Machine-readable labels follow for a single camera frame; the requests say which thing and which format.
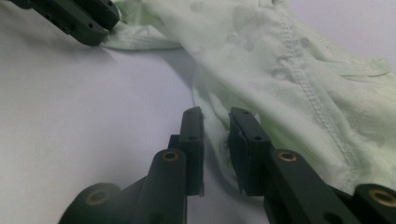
white table surface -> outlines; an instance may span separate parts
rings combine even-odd
[[[305,23],[350,52],[396,69],[393,0],[300,0]],[[0,223],[57,223],[98,182],[122,188],[193,107],[193,59],[183,50],[80,45],[33,10],[0,2]],[[188,223],[268,223],[262,203],[239,195],[205,157],[205,197],[189,198]]]

fabric fold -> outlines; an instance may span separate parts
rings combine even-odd
[[[225,140],[228,112],[238,106],[256,114],[276,148],[301,153],[330,185],[349,193],[369,182],[396,189],[396,78],[386,61],[343,52],[281,0],[121,0],[118,6],[132,2],[142,10],[135,14],[148,18],[124,10],[126,26],[145,23],[158,32],[147,32],[147,40],[162,34],[197,62],[194,101],[231,182]],[[111,35],[105,46],[122,48],[117,41]]]

